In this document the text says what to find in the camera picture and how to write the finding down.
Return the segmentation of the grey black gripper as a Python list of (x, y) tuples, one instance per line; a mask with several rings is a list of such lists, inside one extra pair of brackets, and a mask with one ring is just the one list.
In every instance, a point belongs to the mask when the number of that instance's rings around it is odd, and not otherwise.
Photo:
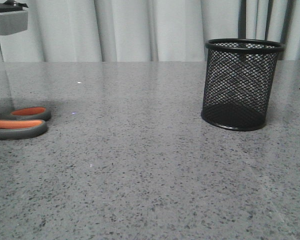
[(26, 3), (6, 0), (0, 3), (0, 36), (12, 35), (28, 29)]

